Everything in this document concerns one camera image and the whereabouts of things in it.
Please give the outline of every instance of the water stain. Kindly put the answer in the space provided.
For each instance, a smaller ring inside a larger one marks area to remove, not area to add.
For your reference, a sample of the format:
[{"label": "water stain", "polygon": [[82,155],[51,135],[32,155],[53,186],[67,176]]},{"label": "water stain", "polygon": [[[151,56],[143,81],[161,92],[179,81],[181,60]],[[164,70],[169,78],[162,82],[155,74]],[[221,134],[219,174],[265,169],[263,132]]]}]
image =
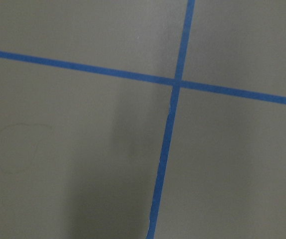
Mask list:
[{"label": "water stain", "polygon": [[6,174],[26,171],[35,159],[40,143],[52,127],[47,124],[16,123],[0,130],[0,170]]}]

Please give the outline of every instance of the gray surface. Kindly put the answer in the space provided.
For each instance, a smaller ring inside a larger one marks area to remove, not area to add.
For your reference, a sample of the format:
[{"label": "gray surface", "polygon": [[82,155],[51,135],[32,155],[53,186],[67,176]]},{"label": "gray surface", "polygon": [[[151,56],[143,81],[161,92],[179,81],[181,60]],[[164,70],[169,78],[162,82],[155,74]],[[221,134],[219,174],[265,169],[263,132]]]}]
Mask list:
[{"label": "gray surface", "polygon": [[174,77],[187,0],[0,0],[0,50]]},{"label": "gray surface", "polygon": [[197,0],[183,79],[286,96],[286,1]]},{"label": "gray surface", "polygon": [[286,106],[181,91],[155,238],[286,238]]},{"label": "gray surface", "polygon": [[170,87],[0,59],[0,239],[143,239]]}]

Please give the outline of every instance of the vertical blue line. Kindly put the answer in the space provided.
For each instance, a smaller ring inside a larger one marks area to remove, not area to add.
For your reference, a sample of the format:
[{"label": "vertical blue line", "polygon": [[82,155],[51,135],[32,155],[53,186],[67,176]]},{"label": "vertical blue line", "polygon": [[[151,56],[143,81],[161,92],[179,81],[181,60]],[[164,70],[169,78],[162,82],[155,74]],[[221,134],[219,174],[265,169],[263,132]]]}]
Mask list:
[{"label": "vertical blue line", "polygon": [[156,177],[156,182],[155,182],[155,187],[154,187],[151,212],[149,215],[149,228],[148,228],[146,239],[153,239],[154,234],[155,234],[157,215],[158,215],[158,210],[159,210],[159,205],[160,205],[160,200],[161,200],[161,195],[162,195],[169,147],[170,147],[170,143],[172,139],[175,114],[176,114],[176,108],[177,108],[178,97],[179,97],[180,82],[183,76],[186,51],[187,51],[187,45],[188,45],[188,40],[189,40],[189,33],[191,29],[191,24],[192,24],[194,5],[195,5],[195,0],[188,0],[186,13],[185,13],[184,27],[183,27],[181,43],[180,43],[179,53],[178,53],[178,59],[177,59],[177,64],[176,64],[176,70],[175,70],[175,79],[174,79],[175,82],[172,88],[170,105],[169,105],[169,113],[168,113],[167,120],[166,120],[161,155],[159,158],[157,177]]}]

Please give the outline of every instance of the blue stripe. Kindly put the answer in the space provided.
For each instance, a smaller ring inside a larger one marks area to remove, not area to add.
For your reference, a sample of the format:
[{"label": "blue stripe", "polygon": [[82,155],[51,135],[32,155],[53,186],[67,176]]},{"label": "blue stripe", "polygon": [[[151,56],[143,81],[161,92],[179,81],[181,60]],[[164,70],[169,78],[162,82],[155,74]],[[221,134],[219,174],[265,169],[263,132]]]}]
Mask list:
[{"label": "blue stripe", "polygon": [[176,64],[175,81],[174,81],[174,85],[172,88],[172,94],[171,94],[170,105],[169,105],[169,114],[166,120],[161,155],[159,158],[159,165],[157,169],[157,176],[156,176],[156,182],[155,182],[155,187],[154,187],[151,212],[149,216],[149,228],[148,228],[146,239],[153,239],[154,234],[155,234],[157,216],[158,216],[159,205],[160,205],[161,196],[162,196],[166,165],[167,165],[167,160],[168,160],[168,153],[169,153],[170,143],[172,139],[175,114],[176,114],[176,108],[177,108],[177,103],[178,103],[180,82],[183,76],[186,51],[187,51],[187,45],[188,45],[188,40],[189,40],[189,33],[191,29],[191,24],[192,24],[194,4],[195,4],[195,0],[188,0],[187,2],[184,27],[183,27],[182,37],[181,37],[177,64]]},{"label": "blue stripe", "polygon": [[207,92],[218,93],[218,94],[223,94],[223,95],[236,96],[236,97],[242,97],[242,98],[247,98],[247,99],[254,99],[254,100],[267,101],[267,102],[273,102],[273,103],[286,105],[286,97],[283,97],[283,96],[275,96],[275,95],[269,95],[269,94],[264,94],[264,93],[259,93],[259,92],[222,87],[222,86],[213,86],[213,85],[201,84],[201,83],[196,83],[196,82],[191,82],[191,81],[182,81],[181,87],[192,89],[192,90],[207,91]]},{"label": "blue stripe", "polygon": [[120,71],[120,70],[115,70],[115,69],[110,69],[110,68],[84,65],[84,64],[78,64],[78,63],[67,62],[67,61],[52,60],[52,59],[47,59],[47,58],[42,58],[42,57],[27,56],[27,55],[15,54],[15,53],[4,52],[4,51],[0,51],[0,58],[35,63],[35,64],[46,65],[46,66],[54,66],[54,67],[65,68],[65,69],[70,69],[70,70],[91,72],[91,73],[102,74],[102,75],[107,75],[107,76],[122,77],[122,78],[131,79],[131,80],[146,81],[146,82],[152,82],[152,83],[169,85],[169,86],[173,85],[173,80],[170,78],[166,78],[166,77],[151,76],[151,75],[146,75],[146,74],[140,74],[140,73],[134,73],[134,72],[128,72],[128,71]]}]

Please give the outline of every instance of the blue line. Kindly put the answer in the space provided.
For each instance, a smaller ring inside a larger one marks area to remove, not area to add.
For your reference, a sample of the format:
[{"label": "blue line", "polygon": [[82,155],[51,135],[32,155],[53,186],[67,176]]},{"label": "blue line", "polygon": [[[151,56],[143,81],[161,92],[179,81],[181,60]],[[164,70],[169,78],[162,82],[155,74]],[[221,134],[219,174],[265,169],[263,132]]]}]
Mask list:
[{"label": "blue line", "polygon": [[168,86],[173,85],[173,80],[170,78],[166,78],[166,77],[151,76],[151,75],[146,75],[146,74],[121,71],[121,70],[115,70],[115,69],[98,67],[98,66],[84,65],[84,64],[78,64],[78,63],[67,62],[67,61],[52,60],[52,59],[47,59],[47,58],[42,58],[42,57],[21,55],[21,54],[15,54],[15,53],[4,52],[4,51],[0,51],[0,58],[29,62],[29,63],[36,63],[36,64],[46,65],[46,66],[54,66],[54,67],[65,68],[65,69],[70,69],[70,70],[85,71],[85,72],[91,72],[91,73],[108,75],[108,76],[127,78],[131,80],[146,81],[146,82],[152,82],[152,83],[163,84],[163,85],[168,85]]},{"label": "blue line", "polygon": [[222,86],[213,86],[213,85],[196,83],[196,82],[191,82],[191,81],[181,81],[181,87],[187,88],[187,89],[206,91],[206,92],[218,93],[218,94],[223,94],[223,95],[236,96],[236,97],[242,97],[242,98],[247,98],[247,99],[254,99],[254,100],[273,102],[273,103],[286,105],[286,97],[284,96],[275,96],[275,95],[264,94],[264,93],[259,93],[259,92],[245,91],[245,90],[239,90],[239,89],[222,87]]},{"label": "blue line", "polygon": [[186,51],[187,51],[187,45],[188,45],[188,40],[189,40],[189,33],[191,29],[194,5],[195,5],[195,0],[188,0],[187,7],[186,7],[186,13],[185,13],[184,27],[183,27],[181,43],[180,43],[180,48],[179,48],[179,54],[178,54],[178,59],[177,59],[177,64],[176,64],[175,80],[174,80],[172,93],[171,93],[169,114],[166,120],[162,149],[161,149],[161,154],[160,154],[159,164],[158,164],[158,169],[157,169],[157,176],[156,176],[156,182],[155,182],[155,187],[154,187],[151,212],[149,215],[149,228],[148,228],[148,232],[146,235],[146,239],[153,239],[154,234],[155,234],[157,216],[158,216],[159,205],[160,205],[161,196],[162,196],[166,165],[167,165],[167,160],[168,160],[168,153],[169,153],[170,143],[172,139],[175,114],[176,114],[176,108],[177,108],[179,91],[180,91],[180,82],[182,80],[183,70],[184,70],[184,65],[185,65]]}]

